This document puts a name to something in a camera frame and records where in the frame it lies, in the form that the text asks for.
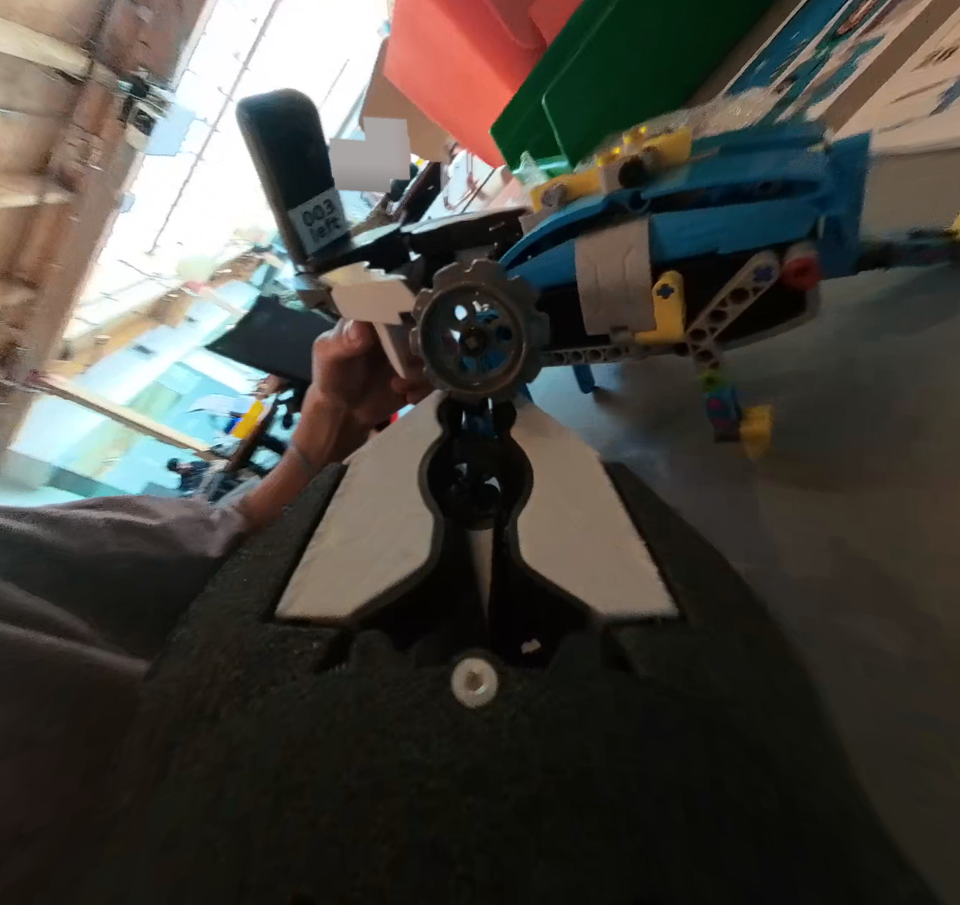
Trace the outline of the person's grey sleeve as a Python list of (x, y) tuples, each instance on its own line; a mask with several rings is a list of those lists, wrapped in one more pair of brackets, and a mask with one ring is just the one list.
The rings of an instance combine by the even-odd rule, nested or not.
[(248, 530), (235, 507), (119, 496), (2, 506), (2, 776), (86, 759)]

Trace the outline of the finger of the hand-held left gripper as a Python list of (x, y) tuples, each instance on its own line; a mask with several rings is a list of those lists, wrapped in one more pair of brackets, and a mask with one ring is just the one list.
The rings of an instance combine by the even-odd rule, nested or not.
[(414, 382), (421, 377), (423, 362), (411, 344), (411, 328), (403, 319), (375, 321), (373, 329), (396, 376)]
[(404, 276), (368, 263), (351, 263), (328, 274), (333, 310), (345, 320), (401, 323), (413, 311), (416, 293)]

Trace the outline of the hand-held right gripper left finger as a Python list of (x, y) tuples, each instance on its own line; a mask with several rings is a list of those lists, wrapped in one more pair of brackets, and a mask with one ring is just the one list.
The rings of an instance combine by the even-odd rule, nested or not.
[(434, 391), (347, 461), (275, 609), (286, 622), (357, 625), (410, 587), (439, 555), (442, 518), (426, 488), (439, 445)]

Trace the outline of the blue brick toy robot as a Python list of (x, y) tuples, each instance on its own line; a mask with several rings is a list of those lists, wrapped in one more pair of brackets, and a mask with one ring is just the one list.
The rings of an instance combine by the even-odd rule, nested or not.
[(594, 365), (686, 357), (714, 440), (761, 456), (772, 407), (739, 399), (726, 352), (809, 321), (827, 280), (958, 265), (958, 213), (864, 225), (870, 141), (804, 121), (699, 139), (640, 126), (534, 186), (499, 261), (549, 319), (541, 363), (588, 394)]

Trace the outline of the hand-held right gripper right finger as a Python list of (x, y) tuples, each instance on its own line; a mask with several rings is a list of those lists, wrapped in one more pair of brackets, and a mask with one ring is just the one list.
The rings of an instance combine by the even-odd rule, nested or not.
[(515, 521), (522, 562), (599, 622), (675, 619), (679, 609), (594, 448), (522, 402), (510, 436), (532, 469)]

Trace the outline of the person's left hand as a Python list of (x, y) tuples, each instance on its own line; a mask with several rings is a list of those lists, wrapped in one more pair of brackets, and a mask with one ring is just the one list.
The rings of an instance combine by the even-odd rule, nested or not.
[(433, 390), (418, 362), (406, 373), (393, 368), (372, 324), (340, 319), (314, 342), (301, 422), (365, 438)]

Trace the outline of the person's left forearm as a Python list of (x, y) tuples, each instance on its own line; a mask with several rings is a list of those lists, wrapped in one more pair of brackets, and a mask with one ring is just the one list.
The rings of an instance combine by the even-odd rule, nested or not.
[(255, 535), (273, 525), (327, 467), (365, 443), (381, 419), (382, 413), (364, 416), (345, 400), (309, 388), (287, 450), (236, 507), (244, 531)]

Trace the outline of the orange plastic bin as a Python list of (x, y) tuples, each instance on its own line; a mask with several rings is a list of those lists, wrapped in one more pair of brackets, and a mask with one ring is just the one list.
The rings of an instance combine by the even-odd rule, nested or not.
[(395, 0), (385, 74), (490, 166), (491, 128), (583, 0)]

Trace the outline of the green storage bin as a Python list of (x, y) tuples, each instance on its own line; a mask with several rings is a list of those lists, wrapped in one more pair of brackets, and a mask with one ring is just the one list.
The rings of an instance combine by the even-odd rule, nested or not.
[(504, 162), (574, 166), (683, 106), (775, 0), (583, 0), (490, 134)]

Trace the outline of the grey gear with blue connector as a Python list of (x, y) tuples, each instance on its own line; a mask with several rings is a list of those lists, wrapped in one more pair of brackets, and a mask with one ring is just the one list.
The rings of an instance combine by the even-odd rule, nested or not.
[(441, 268), (414, 301), (411, 345), (440, 394), (425, 488), (445, 521), (470, 531), (504, 521), (522, 492), (511, 431), (550, 339), (537, 303), (526, 279), (487, 259)]

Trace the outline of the instruction booklet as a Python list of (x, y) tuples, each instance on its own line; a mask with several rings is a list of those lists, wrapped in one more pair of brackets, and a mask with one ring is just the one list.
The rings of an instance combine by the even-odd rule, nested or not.
[(876, 155), (958, 148), (959, 10), (913, 51), (841, 128), (842, 137), (870, 133)]

